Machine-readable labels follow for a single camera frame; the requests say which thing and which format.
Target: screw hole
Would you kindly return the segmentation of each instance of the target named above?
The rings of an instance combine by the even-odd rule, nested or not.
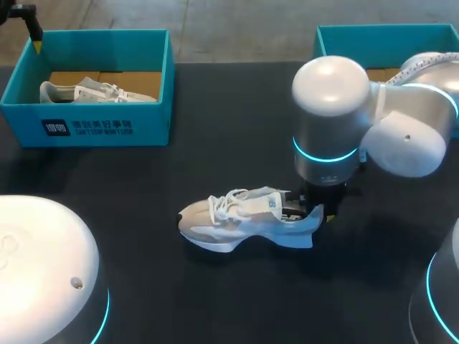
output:
[[[70,284],[72,285],[72,287],[74,287],[75,289],[83,289],[83,281],[81,279],[79,279],[78,277],[73,277],[71,280],[70,280]]]

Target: robotic arm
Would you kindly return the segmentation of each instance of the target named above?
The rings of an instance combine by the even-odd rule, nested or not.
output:
[[[37,20],[37,7],[16,4],[16,0],[0,0],[0,25],[3,25],[8,18],[22,18],[25,21],[35,51],[39,54],[42,48],[43,30]]]
[[[295,167],[307,211],[336,215],[362,151],[398,176],[417,178],[441,164],[458,116],[459,54],[409,59],[386,84],[355,61],[319,57],[293,80]]]

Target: concrete floor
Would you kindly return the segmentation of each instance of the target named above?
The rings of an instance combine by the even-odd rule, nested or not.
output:
[[[38,6],[44,29],[169,29],[178,62],[308,59],[319,24],[450,22],[459,29],[458,0],[24,2]],[[0,65],[14,64],[26,39],[21,19],[0,27]]]

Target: cardboard box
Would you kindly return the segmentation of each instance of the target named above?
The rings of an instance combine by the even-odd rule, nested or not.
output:
[[[167,30],[46,31],[40,54],[27,42],[0,110],[23,147],[167,145],[174,71]],[[75,85],[85,75],[158,102],[39,104],[45,80]]]
[[[399,71],[399,68],[382,68],[380,70],[366,70],[366,73],[371,81],[386,82],[392,79]]]
[[[348,57],[367,70],[370,80],[383,82],[421,52],[459,52],[458,33],[451,24],[320,26],[313,57]]]

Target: teal box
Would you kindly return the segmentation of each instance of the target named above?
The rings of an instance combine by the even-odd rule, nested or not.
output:
[[[459,52],[450,24],[383,24],[318,27],[313,57],[345,56],[365,69],[399,68],[421,52]],[[459,137],[459,121],[453,134]]]
[[[159,99],[39,104],[39,86],[54,71],[161,72]],[[40,54],[27,42],[0,108],[22,147],[167,145],[174,71],[167,30],[48,31]]]

